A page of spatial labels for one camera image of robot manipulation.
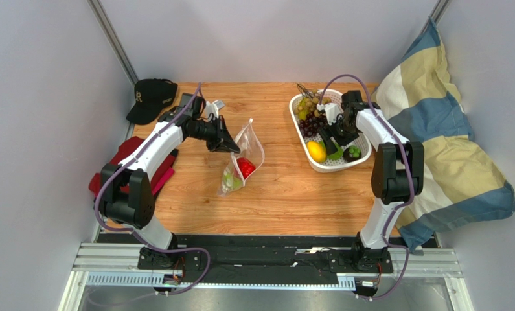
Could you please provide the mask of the red bell pepper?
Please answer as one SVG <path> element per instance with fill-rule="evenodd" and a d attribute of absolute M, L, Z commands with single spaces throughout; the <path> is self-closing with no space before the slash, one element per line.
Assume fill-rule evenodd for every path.
<path fill-rule="evenodd" d="M 257 167 L 245 157 L 238 158 L 236 160 L 236 164 L 238 165 L 238 169 L 244 179 L 247 179 L 257 169 Z"/>

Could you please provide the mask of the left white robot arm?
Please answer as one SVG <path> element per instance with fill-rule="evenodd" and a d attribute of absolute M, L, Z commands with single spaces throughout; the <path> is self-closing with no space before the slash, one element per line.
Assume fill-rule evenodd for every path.
<path fill-rule="evenodd" d="M 157 251 L 170 252 L 174 234 L 154 214 L 155 196 L 151 180 L 167 157 L 186 139 L 205 141 L 210 152 L 239 153 L 220 110 L 223 101 L 207 102 L 190 93 L 164 112 L 151 134 L 117 165 L 101 170 L 101 188 L 95 200 L 98 221 L 103 218 L 123 225 Z"/>

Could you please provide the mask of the green apple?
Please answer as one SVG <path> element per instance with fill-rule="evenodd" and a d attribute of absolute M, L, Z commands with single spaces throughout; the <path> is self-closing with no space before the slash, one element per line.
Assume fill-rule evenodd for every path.
<path fill-rule="evenodd" d="M 236 170 L 226 168 L 222 178 L 222 192 L 228 193 L 236 191 L 244 186 L 244 182 Z"/>

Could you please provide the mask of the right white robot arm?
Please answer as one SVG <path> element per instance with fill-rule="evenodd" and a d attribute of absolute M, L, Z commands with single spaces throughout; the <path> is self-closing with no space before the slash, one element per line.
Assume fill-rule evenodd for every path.
<path fill-rule="evenodd" d="M 388 246 L 389 234 L 402 211 L 422 192 L 424 184 L 424 147 L 398 133 L 380 107 L 362 102 L 353 91 L 341 96 L 341 103 L 319 104 L 327 126 L 319 131 L 331 154 L 334 144 L 349 144 L 363 134 L 376 150 L 371 187 L 374 205 L 359 239 L 365 249 Z"/>

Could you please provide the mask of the tan longan bunch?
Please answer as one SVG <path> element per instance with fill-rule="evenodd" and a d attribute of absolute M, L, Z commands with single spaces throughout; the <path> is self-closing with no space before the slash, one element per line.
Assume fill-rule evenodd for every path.
<path fill-rule="evenodd" d="M 319 99 L 321 96 L 318 89 L 308 89 L 308 88 L 304 87 L 302 84 L 297 84 L 297 89 L 300 92 L 301 98 L 296 101 L 296 105 L 299 103 L 299 101 L 303 97 L 306 97 L 308 99 L 307 104 L 308 104 L 309 113 L 312 113 L 315 111 L 318 112 L 316 110 L 316 106 L 319 104 Z"/>

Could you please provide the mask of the yellow lemon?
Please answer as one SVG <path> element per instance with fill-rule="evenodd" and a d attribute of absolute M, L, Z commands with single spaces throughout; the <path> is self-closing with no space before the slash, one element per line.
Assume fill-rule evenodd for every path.
<path fill-rule="evenodd" d="M 327 160 L 327 153 L 323 143 L 309 141 L 306 143 L 306 149 L 311 159 L 316 163 L 323 163 Z"/>

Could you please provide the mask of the clear polka-dot zip bag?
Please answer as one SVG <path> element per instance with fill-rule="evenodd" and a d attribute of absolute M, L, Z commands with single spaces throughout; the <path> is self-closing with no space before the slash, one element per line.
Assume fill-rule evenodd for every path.
<path fill-rule="evenodd" d="M 223 170 L 222 184 L 218 189 L 219 196 L 227 196 L 245 187 L 265 160 L 264 148 L 253 128 L 253 118 L 242 127 L 235 137 L 235 143 L 240 153 L 230 154 L 230 162 Z"/>

